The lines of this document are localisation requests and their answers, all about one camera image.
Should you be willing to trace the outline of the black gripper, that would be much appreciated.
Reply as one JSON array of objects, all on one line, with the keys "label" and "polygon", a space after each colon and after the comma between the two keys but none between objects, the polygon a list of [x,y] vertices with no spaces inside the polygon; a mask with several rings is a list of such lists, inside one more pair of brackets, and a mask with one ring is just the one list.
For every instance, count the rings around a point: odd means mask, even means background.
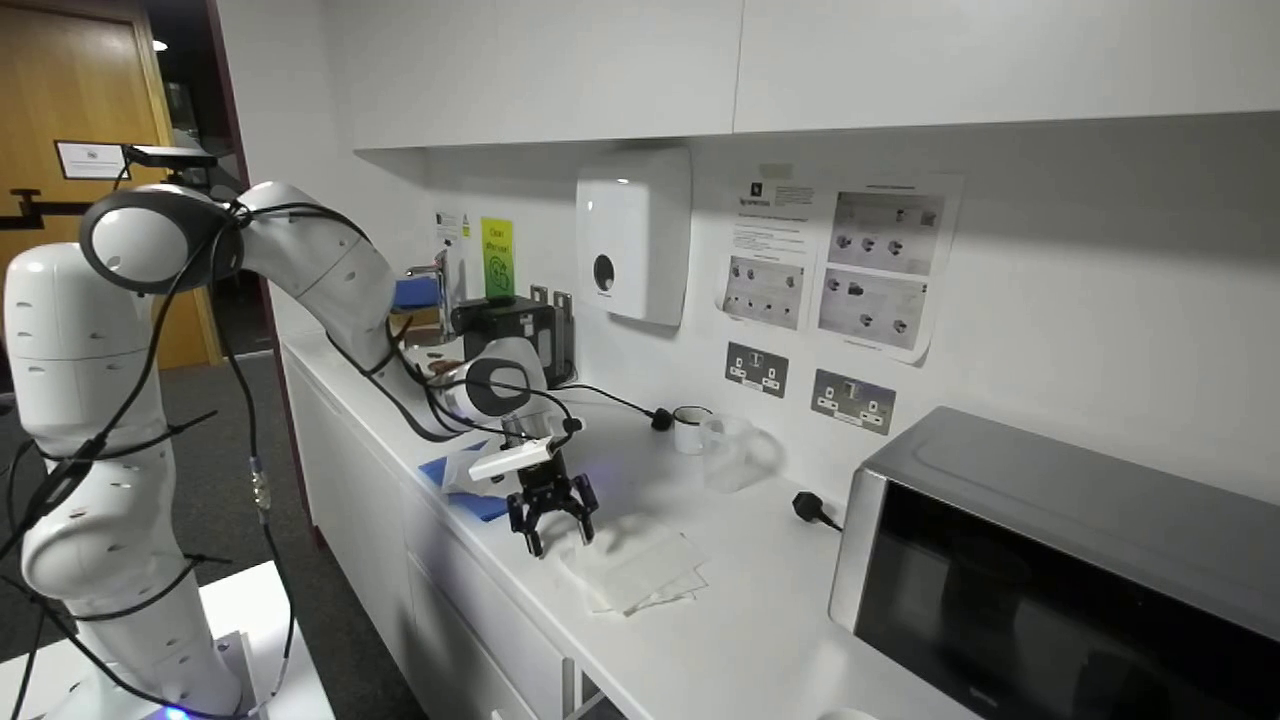
[{"label": "black gripper", "polygon": [[565,469],[561,456],[531,465],[531,469],[520,469],[516,478],[520,478],[520,490],[516,490],[516,502],[507,507],[507,525],[510,525],[510,531],[522,535],[522,546],[531,556],[542,556],[542,539],[537,531],[537,519],[542,513],[568,513],[580,525],[582,545],[590,545],[597,498],[590,495],[580,498],[574,475]]}]

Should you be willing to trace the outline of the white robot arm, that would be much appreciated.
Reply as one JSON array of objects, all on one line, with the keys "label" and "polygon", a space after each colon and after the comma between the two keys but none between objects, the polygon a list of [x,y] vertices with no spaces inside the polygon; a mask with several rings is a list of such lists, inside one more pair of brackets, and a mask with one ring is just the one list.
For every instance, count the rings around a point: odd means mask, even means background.
[{"label": "white robot arm", "polygon": [[21,251],[3,280],[16,414],[44,460],[8,552],[94,662],[67,691],[71,720],[243,720],[254,709],[209,627],[195,556],[174,545],[174,424],[156,376],[169,305],[235,266],[308,309],[414,434],[496,434],[478,460],[488,475],[542,471],[574,434],[527,338],[500,336],[444,376],[414,368],[392,320],[392,265],[344,211],[288,184],[235,201],[141,184],[94,201],[71,239]]}]

